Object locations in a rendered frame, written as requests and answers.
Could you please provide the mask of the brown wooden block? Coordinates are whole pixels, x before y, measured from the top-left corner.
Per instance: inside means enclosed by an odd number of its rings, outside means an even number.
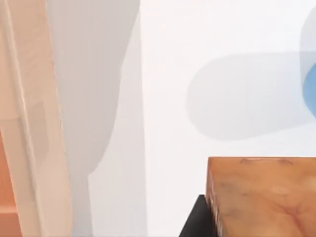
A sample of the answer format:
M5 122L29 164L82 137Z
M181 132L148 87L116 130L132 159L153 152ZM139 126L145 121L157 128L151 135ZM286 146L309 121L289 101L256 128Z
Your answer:
M209 157L218 237L316 237L316 158Z

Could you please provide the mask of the light blue round object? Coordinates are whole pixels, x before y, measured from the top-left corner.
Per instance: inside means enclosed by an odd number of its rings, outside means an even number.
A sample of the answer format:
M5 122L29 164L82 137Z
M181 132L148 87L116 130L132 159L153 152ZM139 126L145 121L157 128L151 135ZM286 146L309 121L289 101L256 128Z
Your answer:
M316 119L316 63L308 71L302 89L304 102Z

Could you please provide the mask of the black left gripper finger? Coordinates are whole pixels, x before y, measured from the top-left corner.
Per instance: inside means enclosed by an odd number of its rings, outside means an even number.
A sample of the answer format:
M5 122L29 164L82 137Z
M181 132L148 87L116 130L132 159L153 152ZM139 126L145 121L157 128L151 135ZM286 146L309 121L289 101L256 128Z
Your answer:
M217 237L217 227L205 195L197 197L179 237Z

